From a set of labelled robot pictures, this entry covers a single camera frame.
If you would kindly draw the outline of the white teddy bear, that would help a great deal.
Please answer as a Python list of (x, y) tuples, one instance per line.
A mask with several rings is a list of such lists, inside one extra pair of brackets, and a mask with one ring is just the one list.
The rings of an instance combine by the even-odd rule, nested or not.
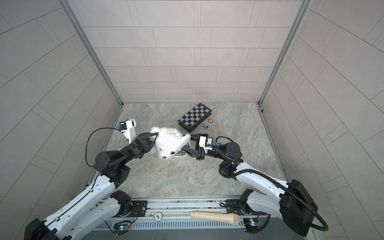
[(190, 134), (183, 135), (175, 128), (152, 127), (150, 132), (159, 133), (156, 138), (155, 147), (158, 157), (162, 160), (174, 158), (175, 154), (191, 141)]

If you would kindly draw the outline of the blue white striped sweater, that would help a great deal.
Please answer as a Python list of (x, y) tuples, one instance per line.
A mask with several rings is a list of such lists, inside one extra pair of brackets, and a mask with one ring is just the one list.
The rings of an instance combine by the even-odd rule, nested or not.
[[(186, 144), (184, 148), (190, 148), (190, 143)], [(175, 154), (175, 157), (182, 157), (186, 154), (186, 151), (181, 149), (179, 152)]]

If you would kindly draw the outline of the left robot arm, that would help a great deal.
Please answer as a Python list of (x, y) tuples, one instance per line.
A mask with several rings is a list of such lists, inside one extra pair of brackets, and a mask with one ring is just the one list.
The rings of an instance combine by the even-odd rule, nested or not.
[(132, 198), (118, 187), (127, 179), (129, 161), (142, 158), (155, 145), (158, 133), (143, 133), (122, 150), (100, 152), (94, 168), (95, 181), (57, 212), (43, 221), (34, 219), (26, 229), (26, 240), (79, 240), (107, 219), (129, 214), (138, 216)]

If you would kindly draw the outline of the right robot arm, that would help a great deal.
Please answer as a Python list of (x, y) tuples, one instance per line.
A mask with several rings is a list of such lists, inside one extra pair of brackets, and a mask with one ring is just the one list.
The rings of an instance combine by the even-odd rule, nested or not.
[(299, 181), (279, 180), (256, 170), (242, 160), (241, 148), (232, 140), (221, 144), (207, 134), (192, 135), (191, 140), (196, 142), (193, 149), (188, 145), (182, 147), (188, 155), (197, 160), (206, 156), (221, 159), (219, 174), (222, 177), (253, 187), (245, 190), (239, 199), (239, 208), (244, 214), (264, 213), (278, 217), (302, 237), (307, 236), (310, 228), (328, 230), (328, 225), (318, 214), (318, 206)]

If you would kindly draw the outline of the black folded chess board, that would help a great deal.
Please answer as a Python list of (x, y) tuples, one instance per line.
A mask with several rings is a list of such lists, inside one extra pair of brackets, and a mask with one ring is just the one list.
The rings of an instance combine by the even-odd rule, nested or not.
[(191, 133), (196, 127), (198, 127), (204, 120), (206, 120), (212, 114), (212, 110), (207, 106), (199, 103), (186, 114), (184, 114), (179, 120), (178, 124)]

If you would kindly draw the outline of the white round knob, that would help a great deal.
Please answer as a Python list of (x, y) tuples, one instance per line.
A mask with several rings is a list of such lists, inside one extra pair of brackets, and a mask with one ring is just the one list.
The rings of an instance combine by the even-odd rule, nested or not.
[(160, 222), (163, 218), (163, 214), (161, 212), (157, 212), (155, 215), (154, 215), (154, 220), (156, 222)]

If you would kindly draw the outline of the left green circuit board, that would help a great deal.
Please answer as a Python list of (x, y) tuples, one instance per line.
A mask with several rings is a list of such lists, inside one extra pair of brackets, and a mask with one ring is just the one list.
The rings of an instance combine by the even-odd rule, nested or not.
[(113, 230), (117, 232), (117, 235), (125, 235), (131, 228), (132, 221), (121, 221), (114, 225)]

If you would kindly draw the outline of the green circuit board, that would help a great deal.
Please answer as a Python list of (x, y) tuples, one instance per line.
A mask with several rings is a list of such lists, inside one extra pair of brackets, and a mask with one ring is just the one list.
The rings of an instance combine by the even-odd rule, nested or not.
[(125, 235), (131, 228), (132, 221), (121, 221), (114, 225), (113, 230), (117, 232), (117, 235)]
[(259, 231), (260, 222), (258, 219), (243, 219), (246, 233), (254, 234)]

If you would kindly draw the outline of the right green circuit board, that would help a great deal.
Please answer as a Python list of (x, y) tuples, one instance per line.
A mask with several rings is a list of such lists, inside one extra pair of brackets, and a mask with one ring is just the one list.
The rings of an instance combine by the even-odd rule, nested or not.
[(243, 219), (246, 233), (254, 234), (259, 231), (260, 222), (258, 219)]

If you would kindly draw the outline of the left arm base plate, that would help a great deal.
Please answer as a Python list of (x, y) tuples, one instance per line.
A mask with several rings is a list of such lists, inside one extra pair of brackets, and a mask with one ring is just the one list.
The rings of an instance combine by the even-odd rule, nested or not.
[(120, 207), (118, 216), (121, 218), (144, 217), (147, 207), (147, 201), (130, 201), (129, 203), (123, 203)]

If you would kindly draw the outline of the aluminium mounting rail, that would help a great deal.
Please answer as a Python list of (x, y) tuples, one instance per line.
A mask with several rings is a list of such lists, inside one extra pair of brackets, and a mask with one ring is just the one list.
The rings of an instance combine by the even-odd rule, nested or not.
[(147, 201), (146, 214), (139, 219), (154, 221), (154, 215), (157, 212), (163, 214), (162, 220), (189, 219), (190, 212), (194, 211), (227, 214), (227, 210), (220, 207), (220, 203), (228, 199), (240, 200), (240, 202), (245, 203), (255, 212), (264, 212), (282, 220), (303, 219), (300, 216), (301, 211), (304, 209), (301, 203), (292, 202), (289, 206), (288, 203), (281, 204), (280, 199), (274, 201), (272, 198), (257, 192), (245, 194), (244, 197), (136, 198), (132, 199), (132, 201)]

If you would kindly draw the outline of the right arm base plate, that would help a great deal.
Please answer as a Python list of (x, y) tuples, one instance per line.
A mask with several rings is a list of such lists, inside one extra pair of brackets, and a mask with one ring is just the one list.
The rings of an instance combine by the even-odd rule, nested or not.
[(228, 199), (223, 203), (220, 203), (220, 207), (227, 210), (227, 213), (234, 213), (239, 216), (267, 216), (264, 212), (255, 212), (245, 203), (240, 202), (236, 199)]

